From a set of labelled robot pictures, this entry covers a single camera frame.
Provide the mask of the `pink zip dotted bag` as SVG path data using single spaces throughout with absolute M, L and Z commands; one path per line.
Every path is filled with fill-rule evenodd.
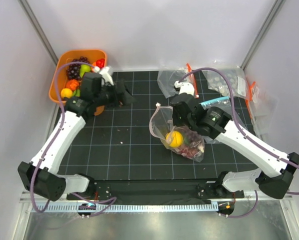
M 204 137 L 187 126 L 174 126 L 171 106 L 162 106 L 158 102 L 155 106 L 156 109 L 149 120 L 150 134 L 175 154 L 201 162 L 205 154 Z

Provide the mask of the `yellow lemon toy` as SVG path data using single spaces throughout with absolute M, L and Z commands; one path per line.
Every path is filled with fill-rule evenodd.
M 184 142 L 184 137 L 179 131 L 171 131 L 165 136 L 166 143 L 171 148 L 178 148 Z

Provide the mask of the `large dark grape bunch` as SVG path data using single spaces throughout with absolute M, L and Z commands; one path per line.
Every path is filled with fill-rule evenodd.
M 189 129 L 182 130 L 181 134 L 183 143 L 178 148 L 179 154 L 195 162 L 201 162 L 205 153 L 204 137 Z

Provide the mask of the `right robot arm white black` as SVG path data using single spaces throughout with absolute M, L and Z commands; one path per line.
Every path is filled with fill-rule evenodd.
M 176 127 L 188 127 L 201 136 L 217 140 L 250 160 L 257 169 L 223 171 L 215 182 L 215 193 L 227 198 L 237 191 L 261 191 L 274 199 L 287 193 L 299 165 L 299 155 L 274 149 L 235 122 L 234 116 L 221 108 L 204 108 L 190 94 L 181 93 L 172 101 L 172 122 Z

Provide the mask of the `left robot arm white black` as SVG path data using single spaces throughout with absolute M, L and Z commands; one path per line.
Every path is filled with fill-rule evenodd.
M 17 172 L 31 195 L 57 201 L 63 194 L 78 193 L 84 200 L 95 196 L 92 178 L 84 174 L 59 175 L 59 167 L 78 133 L 101 106 L 124 106 L 135 102 L 125 81 L 113 82 L 107 73 L 88 72 L 83 76 L 80 95 L 69 98 L 59 122 L 41 150 L 21 162 Z

